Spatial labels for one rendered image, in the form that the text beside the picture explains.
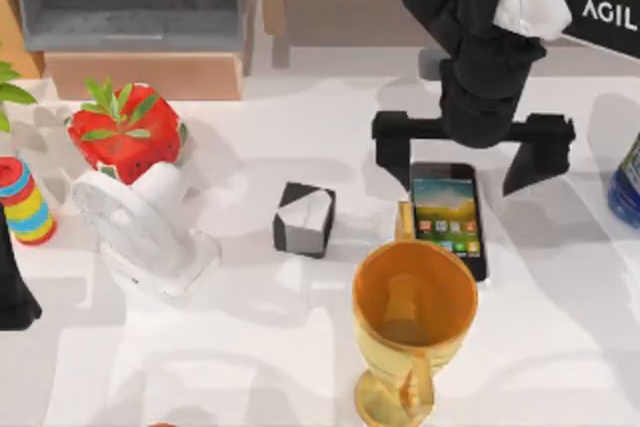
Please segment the white desk fan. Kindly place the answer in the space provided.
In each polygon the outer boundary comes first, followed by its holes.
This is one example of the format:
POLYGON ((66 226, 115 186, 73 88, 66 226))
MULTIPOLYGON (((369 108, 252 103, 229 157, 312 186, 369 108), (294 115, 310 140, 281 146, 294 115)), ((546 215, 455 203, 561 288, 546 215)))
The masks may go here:
POLYGON ((74 182, 71 197, 96 232, 105 264, 147 292, 175 301, 222 258, 214 237, 180 219, 187 190, 178 167, 158 162, 130 185, 86 172, 74 182))

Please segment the green leafy plant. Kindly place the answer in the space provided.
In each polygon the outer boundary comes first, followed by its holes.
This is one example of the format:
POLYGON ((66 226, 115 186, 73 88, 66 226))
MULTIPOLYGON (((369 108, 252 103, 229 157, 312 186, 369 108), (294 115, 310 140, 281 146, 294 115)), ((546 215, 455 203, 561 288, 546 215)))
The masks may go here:
POLYGON ((34 105, 36 98, 27 90, 14 85, 13 81, 20 78, 20 74, 6 61, 0 61, 0 132, 11 131, 10 121, 6 113, 7 102, 19 105, 34 105))

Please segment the black smartphone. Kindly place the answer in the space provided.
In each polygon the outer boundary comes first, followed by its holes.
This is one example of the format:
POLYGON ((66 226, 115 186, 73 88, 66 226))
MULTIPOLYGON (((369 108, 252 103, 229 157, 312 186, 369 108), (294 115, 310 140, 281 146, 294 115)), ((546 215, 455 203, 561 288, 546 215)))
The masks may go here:
POLYGON ((414 235, 457 256, 477 282, 488 278, 476 170, 467 163, 410 165, 414 235))

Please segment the black and white box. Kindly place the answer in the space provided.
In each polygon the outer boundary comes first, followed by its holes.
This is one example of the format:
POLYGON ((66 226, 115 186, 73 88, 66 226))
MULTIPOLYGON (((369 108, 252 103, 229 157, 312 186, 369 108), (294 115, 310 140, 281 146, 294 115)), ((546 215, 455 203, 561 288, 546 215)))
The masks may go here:
POLYGON ((272 222, 274 248, 281 252, 323 258, 334 223, 335 208, 335 191, 287 182, 272 222))

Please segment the red strawberry plant pot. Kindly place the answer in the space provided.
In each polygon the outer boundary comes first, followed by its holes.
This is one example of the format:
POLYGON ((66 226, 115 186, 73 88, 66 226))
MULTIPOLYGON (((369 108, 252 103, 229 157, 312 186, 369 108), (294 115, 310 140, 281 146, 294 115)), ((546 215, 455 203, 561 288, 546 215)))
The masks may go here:
POLYGON ((110 79, 85 81, 91 99, 65 119, 68 137, 87 163, 126 185, 158 162, 175 164, 189 131, 154 87, 116 89, 110 79))

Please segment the stack of coloured rings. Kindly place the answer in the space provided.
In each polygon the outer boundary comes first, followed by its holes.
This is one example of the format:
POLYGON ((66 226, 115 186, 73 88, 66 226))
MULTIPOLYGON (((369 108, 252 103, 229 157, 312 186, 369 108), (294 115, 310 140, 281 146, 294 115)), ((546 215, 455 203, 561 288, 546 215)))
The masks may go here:
POLYGON ((0 204, 18 242, 38 245, 55 233, 56 220, 27 164, 18 157, 0 156, 0 204))

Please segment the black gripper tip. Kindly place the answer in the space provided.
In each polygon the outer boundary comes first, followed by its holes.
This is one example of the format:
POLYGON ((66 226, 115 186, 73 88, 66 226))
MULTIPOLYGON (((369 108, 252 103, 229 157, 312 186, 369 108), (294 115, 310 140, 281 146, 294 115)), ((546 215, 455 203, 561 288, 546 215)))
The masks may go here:
POLYGON ((0 331, 26 330, 41 316, 42 308, 18 268, 0 204, 0 331))

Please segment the pale grey rounded box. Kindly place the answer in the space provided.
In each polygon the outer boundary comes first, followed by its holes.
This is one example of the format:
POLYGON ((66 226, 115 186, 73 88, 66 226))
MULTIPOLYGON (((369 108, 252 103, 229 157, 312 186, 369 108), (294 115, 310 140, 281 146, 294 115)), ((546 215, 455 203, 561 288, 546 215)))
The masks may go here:
POLYGON ((419 77, 426 81, 439 81, 441 79, 440 63, 448 58, 448 54, 439 48, 422 48, 418 54, 419 77))

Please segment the blue bottle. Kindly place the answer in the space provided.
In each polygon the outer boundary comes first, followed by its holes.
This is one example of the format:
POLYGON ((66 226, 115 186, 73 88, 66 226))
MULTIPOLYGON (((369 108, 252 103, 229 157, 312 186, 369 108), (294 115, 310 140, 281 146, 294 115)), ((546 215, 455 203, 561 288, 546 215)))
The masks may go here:
POLYGON ((607 201, 616 217, 640 230, 640 133, 612 175, 607 201))

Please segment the pale wooden drawer front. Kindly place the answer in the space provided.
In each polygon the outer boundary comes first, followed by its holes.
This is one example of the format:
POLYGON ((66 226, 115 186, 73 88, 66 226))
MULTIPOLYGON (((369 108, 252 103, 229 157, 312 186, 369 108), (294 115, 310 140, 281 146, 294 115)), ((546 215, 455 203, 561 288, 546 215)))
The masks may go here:
POLYGON ((168 100, 239 100, 245 77, 237 53, 47 52, 44 60, 58 96, 73 101, 90 98, 87 79, 149 84, 168 100))

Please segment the wooden cupboard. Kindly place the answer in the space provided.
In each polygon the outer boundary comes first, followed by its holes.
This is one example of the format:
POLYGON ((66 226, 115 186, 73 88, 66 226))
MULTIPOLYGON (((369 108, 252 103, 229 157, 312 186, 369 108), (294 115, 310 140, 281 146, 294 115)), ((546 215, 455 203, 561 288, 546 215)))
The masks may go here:
POLYGON ((24 50, 18 0, 0 0, 0 61, 10 63, 22 78, 30 76, 32 59, 24 50))

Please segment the gold trophy cup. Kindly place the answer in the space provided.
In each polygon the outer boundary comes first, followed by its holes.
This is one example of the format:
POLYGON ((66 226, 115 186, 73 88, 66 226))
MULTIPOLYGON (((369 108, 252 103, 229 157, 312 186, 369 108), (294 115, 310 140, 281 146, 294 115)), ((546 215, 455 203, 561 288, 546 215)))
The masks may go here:
POLYGON ((360 418, 368 427, 420 427, 435 404, 435 376, 474 320, 475 280, 452 253, 416 238, 413 207, 401 202, 393 240, 357 267, 351 297, 366 365, 354 388, 360 418))

